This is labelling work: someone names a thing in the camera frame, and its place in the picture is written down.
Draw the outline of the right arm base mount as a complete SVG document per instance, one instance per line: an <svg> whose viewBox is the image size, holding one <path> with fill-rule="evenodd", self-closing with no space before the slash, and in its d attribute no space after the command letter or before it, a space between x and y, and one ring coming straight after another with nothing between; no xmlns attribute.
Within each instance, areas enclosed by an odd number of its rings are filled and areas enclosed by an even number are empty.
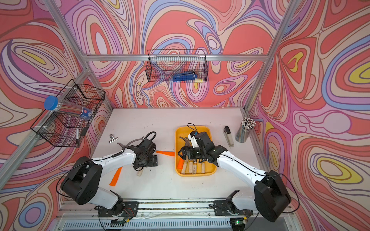
<svg viewBox="0 0 370 231"><path fill-rule="evenodd" d="M224 200L215 200L209 207L214 210L216 216L244 216L249 218L253 215L253 211L249 209L238 209L232 202L233 197L239 192L235 190Z"/></svg>

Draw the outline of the yellow plastic tray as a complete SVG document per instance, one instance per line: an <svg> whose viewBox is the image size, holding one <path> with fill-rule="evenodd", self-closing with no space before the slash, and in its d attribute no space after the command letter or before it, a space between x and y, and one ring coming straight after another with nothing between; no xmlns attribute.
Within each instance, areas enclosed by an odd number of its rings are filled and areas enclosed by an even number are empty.
<svg viewBox="0 0 370 231"><path fill-rule="evenodd" d="M174 147L175 147L175 159L174 159L174 169L175 172L181 176L181 177L205 177L205 176L210 176L214 174L217 171L217 167L207 161L205 161L205 174L201 174L201 164L199 162L193 163L193 167L197 166L197 172L189 174L188 172L188 165L186 169L185 174L181 174L181 170L177 169L177 164L179 162L180 157L178 156L179 150L185 146L186 141L181 139L180 137L188 138L188 135L194 131L193 129L187 127L187 126L182 126L177 128L175 132L175 140L174 140Z"/></svg>

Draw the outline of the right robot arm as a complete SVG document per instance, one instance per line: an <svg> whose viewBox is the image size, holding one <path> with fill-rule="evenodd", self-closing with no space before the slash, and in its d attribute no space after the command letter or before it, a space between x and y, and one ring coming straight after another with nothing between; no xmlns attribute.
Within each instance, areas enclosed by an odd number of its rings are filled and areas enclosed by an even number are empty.
<svg viewBox="0 0 370 231"><path fill-rule="evenodd" d="M225 147L215 145L205 131L192 131L176 155L186 163L207 162L225 169L253 189L252 197L237 196L240 191L235 190L225 200L215 201L213 207L218 216L221 211L239 216L246 210L256 210L266 220L275 222L292 201L280 174L273 170L266 172L245 163Z"/></svg>

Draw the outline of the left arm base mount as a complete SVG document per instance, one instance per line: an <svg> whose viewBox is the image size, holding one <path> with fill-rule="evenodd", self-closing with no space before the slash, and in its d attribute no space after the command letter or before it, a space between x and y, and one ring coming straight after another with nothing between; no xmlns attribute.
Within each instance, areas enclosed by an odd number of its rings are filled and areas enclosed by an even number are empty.
<svg viewBox="0 0 370 231"><path fill-rule="evenodd" d="M98 216L102 218L133 218L137 216L139 202L118 201L111 209L96 206Z"/></svg>

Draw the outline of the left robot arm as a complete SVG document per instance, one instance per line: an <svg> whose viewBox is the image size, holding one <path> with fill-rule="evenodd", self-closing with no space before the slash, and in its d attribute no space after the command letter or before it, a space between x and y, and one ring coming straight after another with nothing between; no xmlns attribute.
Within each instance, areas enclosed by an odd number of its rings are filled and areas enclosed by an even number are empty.
<svg viewBox="0 0 370 231"><path fill-rule="evenodd" d="M121 150L104 157L89 159L81 157L66 174L60 189L78 205L93 204L99 208L120 215L125 204L121 196L113 191L99 187L101 178L123 166L132 166L135 171L147 167L156 167L158 157L154 155L156 145L153 142L157 133L152 131L145 137L136 139L138 145L119 143Z"/></svg>

